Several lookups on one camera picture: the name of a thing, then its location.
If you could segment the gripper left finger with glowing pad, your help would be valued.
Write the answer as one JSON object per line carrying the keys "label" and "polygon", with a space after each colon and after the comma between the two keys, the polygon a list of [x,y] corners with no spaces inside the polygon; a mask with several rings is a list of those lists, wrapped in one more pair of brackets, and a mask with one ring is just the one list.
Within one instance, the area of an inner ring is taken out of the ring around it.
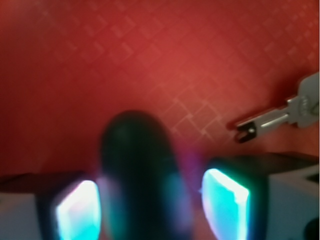
{"label": "gripper left finger with glowing pad", "polygon": [[84,173],[1,176],[2,240],[97,240],[100,233],[98,185]]}

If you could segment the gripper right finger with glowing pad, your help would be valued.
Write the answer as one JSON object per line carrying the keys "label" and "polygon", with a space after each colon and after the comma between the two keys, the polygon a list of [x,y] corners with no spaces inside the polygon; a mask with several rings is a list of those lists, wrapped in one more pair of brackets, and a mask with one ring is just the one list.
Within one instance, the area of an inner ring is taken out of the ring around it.
{"label": "gripper right finger with glowing pad", "polygon": [[319,159],[302,153],[212,158],[202,207],[218,240],[317,240]]}

